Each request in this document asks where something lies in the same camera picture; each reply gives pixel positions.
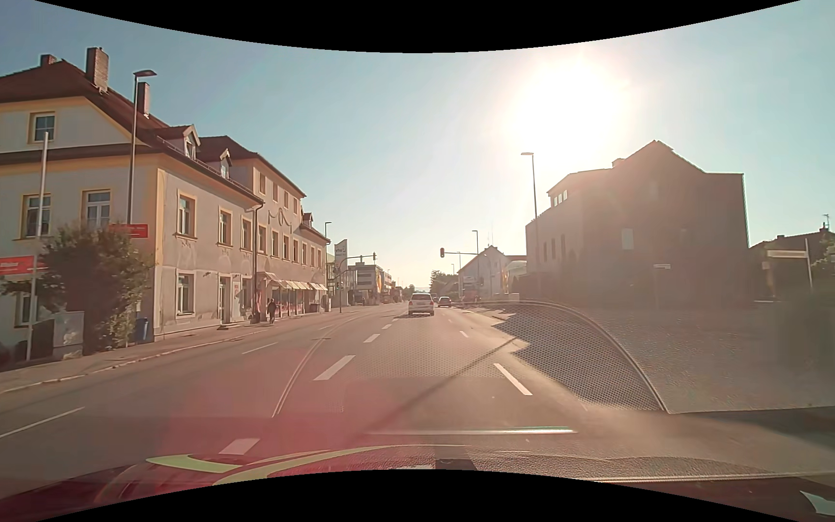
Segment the roof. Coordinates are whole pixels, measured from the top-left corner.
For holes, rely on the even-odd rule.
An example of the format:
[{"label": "roof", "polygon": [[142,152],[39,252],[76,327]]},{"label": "roof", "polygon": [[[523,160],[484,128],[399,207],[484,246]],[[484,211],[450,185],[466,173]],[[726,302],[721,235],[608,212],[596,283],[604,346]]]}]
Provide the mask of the roof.
[{"label": "roof", "polygon": [[213,155],[216,150],[224,150],[225,148],[230,150],[231,160],[260,160],[264,165],[269,167],[272,172],[275,172],[279,175],[279,177],[284,179],[284,181],[293,189],[296,189],[302,197],[307,195],[301,188],[298,187],[298,185],[292,183],[292,180],[288,179],[288,176],[279,172],[279,169],[275,168],[269,160],[263,158],[259,152],[253,152],[252,150],[245,148],[231,136],[204,136],[202,138],[202,145],[199,146],[200,151],[205,151]]},{"label": "roof", "polygon": [[[82,70],[65,60],[0,76],[0,103],[76,97],[86,98],[88,101],[92,102],[93,105],[98,107],[102,113],[108,115],[115,121],[115,123],[121,125],[122,128],[130,132],[133,102],[111,88],[108,88],[104,92],[99,91],[98,87],[89,82],[86,78],[86,74]],[[200,160],[192,160],[191,158],[185,156],[178,148],[175,148],[171,143],[158,136],[158,130],[160,134],[163,134],[174,132],[173,129],[175,128],[177,127],[170,127],[160,118],[157,118],[152,114],[150,117],[145,117],[141,113],[137,114],[137,137],[140,138],[140,140],[143,141],[149,148],[155,148],[159,152],[162,152],[175,160],[179,160],[195,170],[214,178],[217,182],[239,192],[241,195],[248,197],[253,201],[263,203],[263,201],[253,194],[252,191],[242,185],[239,185],[235,181],[221,177],[217,171],[204,162]],[[99,157],[93,152],[94,150],[97,150],[96,147],[99,146],[91,148],[90,154],[87,157]],[[47,152],[47,158],[56,160],[59,150],[60,148],[52,148]],[[17,159],[23,158],[18,156],[18,154],[24,153],[25,152],[6,152],[4,154],[0,154],[0,162],[3,160],[1,156],[15,154],[14,156],[9,157]],[[33,158],[35,155],[39,160],[40,152],[38,151],[31,151],[28,157]]]}]

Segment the blue trash bin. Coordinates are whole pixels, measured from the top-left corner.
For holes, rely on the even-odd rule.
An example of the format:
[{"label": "blue trash bin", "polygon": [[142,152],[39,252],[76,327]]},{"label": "blue trash bin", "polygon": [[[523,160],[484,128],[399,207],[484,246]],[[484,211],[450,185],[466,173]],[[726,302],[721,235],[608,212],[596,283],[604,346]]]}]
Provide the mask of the blue trash bin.
[{"label": "blue trash bin", "polygon": [[138,318],[137,323],[134,324],[133,331],[134,331],[134,340],[137,343],[143,343],[146,341],[146,335],[149,331],[150,327],[150,319],[148,318]]}]

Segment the pedestrian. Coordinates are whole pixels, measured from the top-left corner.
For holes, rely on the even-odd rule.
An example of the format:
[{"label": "pedestrian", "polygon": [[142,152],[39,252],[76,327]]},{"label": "pedestrian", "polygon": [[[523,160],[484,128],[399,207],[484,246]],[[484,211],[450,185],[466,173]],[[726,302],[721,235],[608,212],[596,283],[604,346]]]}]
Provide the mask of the pedestrian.
[{"label": "pedestrian", "polygon": [[266,311],[269,312],[269,324],[275,321],[275,299],[270,299],[269,304],[266,305]]}]

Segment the red tiled roof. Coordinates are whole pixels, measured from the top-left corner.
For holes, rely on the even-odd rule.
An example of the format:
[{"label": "red tiled roof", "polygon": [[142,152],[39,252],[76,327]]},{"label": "red tiled roof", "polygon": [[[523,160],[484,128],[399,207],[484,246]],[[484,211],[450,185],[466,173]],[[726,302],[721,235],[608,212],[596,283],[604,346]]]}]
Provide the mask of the red tiled roof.
[{"label": "red tiled roof", "polygon": [[260,160],[264,165],[272,169],[272,172],[275,172],[282,177],[282,179],[291,185],[293,189],[296,189],[302,197],[307,195],[301,188],[292,183],[292,180],[288,179],[285,174],[279,172],[279,169],[275,168],[271,162],[266,160],[266,158],[263,158],[259,152],[254,152],[245,148],[231,136],[203,136],[202,145],[199,146],[199,151],[204,152],[209,156],[215,156],[215,154],[217,154],[220,158],[221,153],[225,151],[225,148],[230,153],[231,160]]}]

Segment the sidewalk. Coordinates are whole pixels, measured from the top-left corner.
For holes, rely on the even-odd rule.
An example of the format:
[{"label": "sidewalk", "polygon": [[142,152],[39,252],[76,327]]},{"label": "sidewalk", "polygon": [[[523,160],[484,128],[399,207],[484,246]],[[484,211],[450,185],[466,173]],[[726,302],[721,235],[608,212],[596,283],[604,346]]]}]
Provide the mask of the sidewalk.
[{"label": "sidewalk", "polygon": [[128,348],[98,352],[91,356],[46,362],[0,372],[0,395],[31,386],[41,386],[103,372],[145,359],[170,355],[190,348],[201,348],[232,339],[266,332],[268,324],[248,324],[231,330],[210,330]]}]

